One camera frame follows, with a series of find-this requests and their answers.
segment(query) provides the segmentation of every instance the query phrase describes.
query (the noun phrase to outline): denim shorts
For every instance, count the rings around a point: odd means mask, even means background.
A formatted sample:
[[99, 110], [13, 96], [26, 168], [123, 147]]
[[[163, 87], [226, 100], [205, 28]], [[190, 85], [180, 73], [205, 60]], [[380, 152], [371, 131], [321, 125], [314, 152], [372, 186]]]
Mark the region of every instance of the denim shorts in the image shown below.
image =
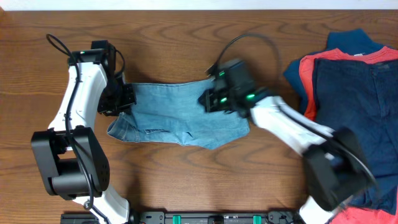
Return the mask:
[[135, 83], [137, 104], [121, 113], [108, 134], [126, 142], [170, 142], [216, 149], [250, 131], [237, 113], [206, 113], [198, 98], [213, 80], [181, 84]]
[[366, 64], [315, 61], [316, 122], [358, 137], [379, 190], [367, 189], [352, 205], [396, 212], [398, 185], [398, 60]]

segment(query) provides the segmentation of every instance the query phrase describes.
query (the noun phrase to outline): waistband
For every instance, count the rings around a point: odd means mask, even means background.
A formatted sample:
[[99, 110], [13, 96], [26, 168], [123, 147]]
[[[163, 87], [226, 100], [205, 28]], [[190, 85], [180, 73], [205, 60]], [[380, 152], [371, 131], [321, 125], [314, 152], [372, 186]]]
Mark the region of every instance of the waistband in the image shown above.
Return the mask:
[[177, 84], [163, 84], [163, 83], [133, 83], [133, 88], [138, 91], [137, 96], [144, 95], [145, 93], [150, 94], [170, 94], [172, 93], [192, 93], [200, 92], [201, 94], [208, 88], [213, 88], [214, 78], [208, 78], [206, 80], [200, 80], [188, 83], [177, 83]]
[[398, 71], [398, 60], [367, 64], [365, 62], [356, 60], [316, 59], [315, 63], [318, 67], [328, 67], [330, 70], [351, 70], [352, 72], [357, 71], [357, 73], [366, 73], [370, 70], [375, 70], [379, 73]]

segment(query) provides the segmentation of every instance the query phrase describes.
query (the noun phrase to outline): cable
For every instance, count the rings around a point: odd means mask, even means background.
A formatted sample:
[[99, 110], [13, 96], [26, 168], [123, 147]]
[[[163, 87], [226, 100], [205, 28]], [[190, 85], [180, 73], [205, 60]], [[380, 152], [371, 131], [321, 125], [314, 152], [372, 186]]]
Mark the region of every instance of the cable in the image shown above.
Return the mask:
[[[77, 158], [77, 161], [78, 161], [78, 164], [79, 164], [79, 168], [83, 172], [83, 175], [85, 176], [85, 179], [86, 179], [87, 184], [88, 184], [88, 191], [89, 191], [90, 199], [87, 202], [84, 203], [83, 207], [86, 210], [90, 210], [90, 209], [93, 208], [93, 204], [94, 204], [94, 192], [93, 192], [93, 184], [91, 183], [91, 178], [90, 178], [91, 176], [89, 176], [89, 174], [87, 172], [87, 168], [86, 168], [85, 164], [83, 163], [83, 160], [82, 160], [82, 158], [81, 158], [81, 156], [80, 156], [80, 154], [79, 154], [79, 152], [78, 152], [78, 150], [76, 148], [75, 140], [72, 137], [72, 134], [70, 132], [70, 126], [71, 126], [71, 123], [70, 123], [70, 111], [72, 109], [73, 100], [75, 99], [75, 96], [76, 96], [76, 93], [77, 93], [77, 89], [79, 87], [80, 71], [79, 71], [76, 59], [74, 58], [74, 56], [72, 55], [72, 53], [70, 52], [68, 47], [61, 40], [59, 40], [58, 38], [56, 38], [52, 34], [47, 34], [45, 37], [50, 42], [50, 44], [52, 46], [54, 46], [57, 50], [59, 50], [62, 53], [66, 54], [67, 56], [69, 56], [72, 59], [73, 66], [75, 66], [75, 68], [76, 68], [76, 84], [75, 84], [75, 87], [73, 87], [73, 91], [72, 91], [72, 94], [71, 94], [69, 102], [68, 102], [67, 111], [66, 111], [66, 113], [64, 115], [65, 116], [65, 130], [66, 130], [66, 136], [67, 136], [67, 139], [69, 141], [69, 144], [72, 147], [73, 152], [76, 155], [76, 158]], [[56, 42], [58, 42], [58, 44], [60, 44], [65, 51], [60, 49], [58, 46], [56, 46], [51, 41], [50, 38], [52, 38]]]
[[94, 210], [94, 212], [97, 213], [101, 218], [104, 219], [105, 224], [111, 224], [111, 222], [109, 221], [109, 219], [108, 219], [102, 212], [100, 212], [100, 211], [98, 210], [98, 208], [96, 208], [95, 206], [93, 206], [93, 210]]
[[[255, 34], [255, 33], [247, 33], [247, 34], [242, 34], [238, 37], [235, 37], [233, 40], [231, 40], [221, 51], [220, 55], [218, 56], [216, 62], [209, 68], [210, 74], [212, 73], [213, 70], [218, 68], [218, 65], [220, 64], [221, 58], [223, 57], [224, 53], [226, 50], [233, 45], [236, 41], [239, 39], [242, 39], [244, 37], [257, 37], [262, 39], [267, 45], [272, 49], [274, 53], [274, 57], [277, 60], [277, 74], [282, 74], [281, 69], [282, 69], [282, 62], [281, 62], [281, 57], [279, 53], [279, 49], [276, 47], [276, 44], [267, 36], [262, 35], [262, 34]], [[276, 79], [275, 87], [278, 87], [280, 85], [280, 77]]]
[[122, 68], [120, 69], [120, 71], [116, 72], [115, 75], [114, 75], [115, 78], [119, 78], [119, 76], [122, 75], [123, 72], [124, 72], [124, 66], [125, 66], [125, 64], [126, 64], [126, 61], [124, 60], [123, 54], [122, 54], [119, 50], [115, 50], [115, 51], [116, 51], [117, 53], [119, 53], [120, 57], [121, 57], [122, 60], [123, 60], [123, 66], [122, 66]]

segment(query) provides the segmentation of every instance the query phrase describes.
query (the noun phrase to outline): white wall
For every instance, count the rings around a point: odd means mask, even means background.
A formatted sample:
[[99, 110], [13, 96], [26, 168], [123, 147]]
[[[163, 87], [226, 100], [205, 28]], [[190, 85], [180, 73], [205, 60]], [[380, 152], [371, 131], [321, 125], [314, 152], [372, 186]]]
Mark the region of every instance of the white wall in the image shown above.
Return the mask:
[[15, 10], [398, 9], [398, 0], [0, 0]]

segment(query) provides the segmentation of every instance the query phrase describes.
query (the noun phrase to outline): dark blue jeans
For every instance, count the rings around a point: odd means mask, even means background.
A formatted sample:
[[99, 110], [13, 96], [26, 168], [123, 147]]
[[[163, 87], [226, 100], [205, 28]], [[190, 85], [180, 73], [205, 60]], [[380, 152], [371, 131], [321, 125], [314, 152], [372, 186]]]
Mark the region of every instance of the dark blue jeans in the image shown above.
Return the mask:
[[398, 60], [368, 65], [348, 60], [315, 62], [317, 122], [357, 135], [380, 191], [367, 189], [351, 202], [396, 212], [398, 185]]

